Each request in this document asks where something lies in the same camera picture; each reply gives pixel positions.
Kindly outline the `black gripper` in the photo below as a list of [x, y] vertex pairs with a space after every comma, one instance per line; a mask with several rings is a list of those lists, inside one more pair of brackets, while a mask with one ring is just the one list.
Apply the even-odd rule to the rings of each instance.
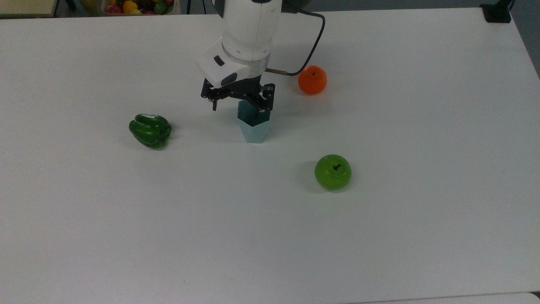
[[259, 119], [261, 113], [272, 111], [275, 95], [275, 84], [261, 85], [262, 76], [235, 81], [221, 88], [214, 88], [205, 79], [201, 90], [201, 97], [209, 99], [212, 103], [212, 111], [217, 110], [218, 100], [225, 98], [237, 98], [252, 100], [255, 108], [254, 118]]

